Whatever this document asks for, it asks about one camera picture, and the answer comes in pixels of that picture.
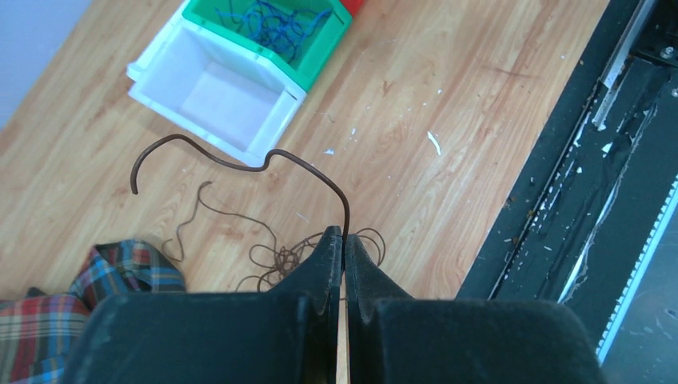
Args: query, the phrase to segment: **gray wall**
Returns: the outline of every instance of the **gray wall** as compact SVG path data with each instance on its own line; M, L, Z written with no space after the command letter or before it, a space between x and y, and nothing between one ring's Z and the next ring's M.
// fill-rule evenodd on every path
M1 128L90 3L91 0L0 0Z

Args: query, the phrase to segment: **storage bin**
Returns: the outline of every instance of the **storage bin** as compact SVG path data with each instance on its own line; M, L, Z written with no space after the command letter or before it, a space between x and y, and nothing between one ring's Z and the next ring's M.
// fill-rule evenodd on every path
M295 10L309 10L314 13L331 10L331 12L327 18L320 20L314 33L305 38L296 58L291 62L247 38L240 20L236 19L237 22L234 22L231 17L224 15L245 14L251 7L257 6L256 0L191 0L183 15L187 20L268 58L308 92L350 27L353 18L340 0L267 0L267 3L287 14ZM308 12L300 12L296 16L304 24L311 23L312 17L313 14Z
M130 96L248 166L261 166L306 92L267 57L181 16L127 74Z

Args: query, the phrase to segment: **green plastic bin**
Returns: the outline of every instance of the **green plastic bin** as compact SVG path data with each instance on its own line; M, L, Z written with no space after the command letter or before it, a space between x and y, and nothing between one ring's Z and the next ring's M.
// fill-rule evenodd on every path
M317 13L328 9L332 10L332 13L324 22L318 25L315 33L306 38L298 51L297 57L292 62L287 62L272 50L257 44L243 34L239 34L237 32L238 24L233 23L229 17L220 18L217 13L217 9L225 13L231 12L232 4L232 13L244 14L254 3L254 0L191 0L185 8L183 16L186 20L268 58L303 90L308 92L353 22L351 14L344 8L340 0L268 0L268 3L272 6L288 13L294 10L312 10ZM310 22L310 20L303 18L300 18L300 21Z

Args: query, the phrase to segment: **screw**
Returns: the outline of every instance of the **screw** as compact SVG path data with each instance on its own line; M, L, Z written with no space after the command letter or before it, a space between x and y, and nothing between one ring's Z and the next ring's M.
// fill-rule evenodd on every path
M667 46L666 48L661 50L661 53L659 53L659 56L662 58L671 58L673 56L673 47L672 46Z

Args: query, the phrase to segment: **brown string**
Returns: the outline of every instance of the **brown string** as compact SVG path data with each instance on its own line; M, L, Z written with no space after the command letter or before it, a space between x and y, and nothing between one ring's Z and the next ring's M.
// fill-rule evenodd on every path
M248 220L250 222L254 222L260 226L263 226L271 235L271 238L273 239L273 245L272 246L267 246L265 244L255 244L252 247L249 248L249 260L256 266L260 266L261 268L265 269L266 271L261 274L261 275L250 275L244 277L236 286L235 291L237 292L238 289L240 289L240 286L242 285L243 282L250 280L250 279L257 279L257 292L262 292L262 283L266 283L269 286L269 289L274 287L276 284L278 284L283 278L286 278L289 276L289 274L292 273L292 271L297 268L301 262L304 260L304 253L306 252L307 248L310 248L311 250L314 249L317 245L318 239L323 235L323 232L318 232L316 234L312 234L308 236L307 238L304 238L291 248L287 249L284 246L281 246L280 249L277 248L277 236L271 229L271 227L266 224L265 222L262 222L260 220L257 220L256 218L251 218L249 216L245 216L244 214L237 214L234 212L225 212L223 210L218 210L217 208L214 208L212 206L209 206L205 201L202 199L202 191L209 185L211 185L212 182L203 182L200 187L197 189L197 197L195 200L195 205L193 206L193 213L191 214L190 218L186 220L185 222L182 222L177 226L177 229L175 231L176 236L177 236L177 241L179 243L179 250L181 252L180 258L172 258L168 256L168 258L172 258L173 260L177 262L182 262L185 259L185 251L184 251L184 243L181 240L181 230L189 225L191 222L193 222L197 216L197 209L199 206L204 206L206 209L216 213L216 214L222 214L225 216L234 216L237 218L243 218L245 220ZM366 233L372 233L375 234L379 241L375 240L374 238L371 238L368 236ZM384 258L386 256L386 241L384 240L384 237L381 236L381 234L373 229L373 228L364 228L362 230L359 230L356 232L356 235L363 240L370 241L374 246L377 248L377 266L380 266L384 262ZM171 242L172 239L165 240L162 243L162 253L167 255L168 252L166 251L166 245L167 243ZM266 251L266 253L269 253L273 256L272 257L272 262L270 265L258 262L257 260L254 259L253 252L257 248L262 248L263 250Z
M351 207L349 206L349 200L346 197L346 194L344 194L344 192L341 190L341 188L339 188L339 186L337 186L337 184L335 184L330 178L325 176L325 174L317 170L314 166L308 164L305 160L297 157L294 154L291 154L286 150L281 150L278 148L270 150L269 153L267 153L266 156L264 157L264 164L262 166L243 166L240 164L227 162L222 158L214 156L213 154L208 152L205 148L201 147L198 143L193 141L193 139L183 134L170 134L148 146L148 148L143 150L137 157L137 161L134 162L134 165L132 166L132 172L130 173L130 187L132 189L132 194L139 193L137 185L137 175L139 174L139 169L141 169L144 160L146 160L146 158L151 153L153 153L154 150L160 148L161 146L165 145L168 142L172 142L173 140L181 140L183 142L188 143L195 150L200 152L203 156L205 156L209 160L212 160L213 162L216 162L217 164L225 166L226 168L230 168L232 170L240 170L243 172L255 172L255 173L263 172L269 168L271 158L273 158L273 156L280 156L282 158L286 158L291 162L297 164L301 168L304 168L305 170L310 172L313 176L320 179L324 184L326 184L335 194L337 194L337 196L341 200L341 204L344 207L344 227L341 228L341 238L344 241L341 244L341 254L345 253L346 240L348 240L349 237L349 224L351 222Z

